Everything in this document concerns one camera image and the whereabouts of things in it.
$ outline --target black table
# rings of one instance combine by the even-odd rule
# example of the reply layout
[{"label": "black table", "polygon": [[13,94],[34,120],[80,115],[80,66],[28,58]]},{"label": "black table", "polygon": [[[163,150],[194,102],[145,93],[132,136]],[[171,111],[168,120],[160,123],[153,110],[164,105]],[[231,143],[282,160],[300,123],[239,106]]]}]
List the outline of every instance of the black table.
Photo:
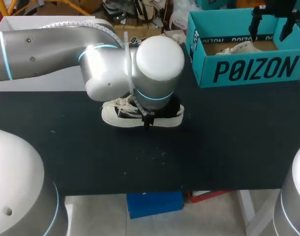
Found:
[{"label": "black table", "polygon": [[177,128],[120,129],[85,92],[0,92],[0,129],[65,195],[280,188],[300,148],[300,82],[199,88],[186,56]]}]

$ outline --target metal frame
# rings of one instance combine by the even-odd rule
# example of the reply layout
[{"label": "metal frame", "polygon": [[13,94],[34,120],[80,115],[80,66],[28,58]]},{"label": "metal frame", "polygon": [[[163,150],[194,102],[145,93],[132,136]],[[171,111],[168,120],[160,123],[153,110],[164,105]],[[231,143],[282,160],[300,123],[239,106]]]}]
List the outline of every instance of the metal frame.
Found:
[{"label": "metal frame", "polygon": [[[22,7],[20,10],[18,10],[15,13],[12,14],[14,7],[17,5],[17,1],[18,0],[12,0],[9,8],[7,9],[6,5],[4,4],[4,1],[0,0],[0,11],[1,11],[2,15],[3,16],[16,16],[20,12],[26,10],[28,7],[30,7],[30,6],[32,6],[32,5],[34,5],[36,3],[36,0],[31,0],[26,6]],[[69,0],[44,0],[44,1],[49,1],[49,2],[53,2],[53,1],[63,2],[65,4],[67,4],[68,6],[70,6],[71,8],[75,9],[76,11],[78,11],[79,13],[83,14],[84,16],[90,16],[89,13],[87,13],[86,11],[84,11],[83,9],[81,9],[80,7],[78,7],[77,5],[73,4]]]},{"label": "metal frame", "polygon": [[237,192],[245,222],[246,236],[259,236],[273,219],[273,211],[280,190],[274,190],[261,208],[255,213],[249,190]]}]

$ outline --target screw hole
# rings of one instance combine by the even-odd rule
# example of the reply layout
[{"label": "screw hole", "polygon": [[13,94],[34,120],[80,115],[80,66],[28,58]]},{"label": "screw hole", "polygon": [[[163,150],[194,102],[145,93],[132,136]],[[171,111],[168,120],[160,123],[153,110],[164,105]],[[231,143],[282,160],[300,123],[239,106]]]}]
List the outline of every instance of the screw hole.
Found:
[{"label": "screw hole", "polygon": [[8,206],[5,206],[4,208],[3,208],[3,210],[2,210],[2,212],[5,214],[5,215],[7,215],[7,216],[11,216],[12,215],[12,209],[11,208],[9,208]]}]

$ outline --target white sneaker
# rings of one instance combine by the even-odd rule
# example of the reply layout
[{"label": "white sneaker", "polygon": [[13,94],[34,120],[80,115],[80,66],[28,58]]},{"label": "white sneaker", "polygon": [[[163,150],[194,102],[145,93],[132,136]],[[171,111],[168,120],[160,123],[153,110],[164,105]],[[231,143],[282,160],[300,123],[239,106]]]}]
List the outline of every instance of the white sneaker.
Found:
[{"label": "white sneaker", "polygon": [[227,54],[236,54],[236,53],[256,53],[261,52],[261,50],[255,48],[250,41],[242,42],[236,45],[233,48],[226,48],[220,53],[216,53],[216,55],[227,55]]},{"label": "white sneaker", "polygon": [[[176,95],[172,95],[169,103],[155,111],[153,126],[175,127],[181,124],[184,117],[184,106]],[[103,104],[102,119],[112,126],[131,128],[143,126],[142,114],[136,107],[133,97],[118,98]]]}]

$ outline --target floor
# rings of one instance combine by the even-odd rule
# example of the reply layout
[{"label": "floor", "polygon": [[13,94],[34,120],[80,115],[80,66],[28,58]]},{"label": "floor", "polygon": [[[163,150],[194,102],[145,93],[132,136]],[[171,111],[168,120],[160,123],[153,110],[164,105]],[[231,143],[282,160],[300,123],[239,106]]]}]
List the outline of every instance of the floor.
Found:
[{"label": "floor", "polygon": [[[257,210],[269,190],[250,193]],[[66,204],[72,205],[70,236],[245,236],[236,192],[133,220],[124,194],[67,197]],[[275,236],[272,225],[261,236]]]}]

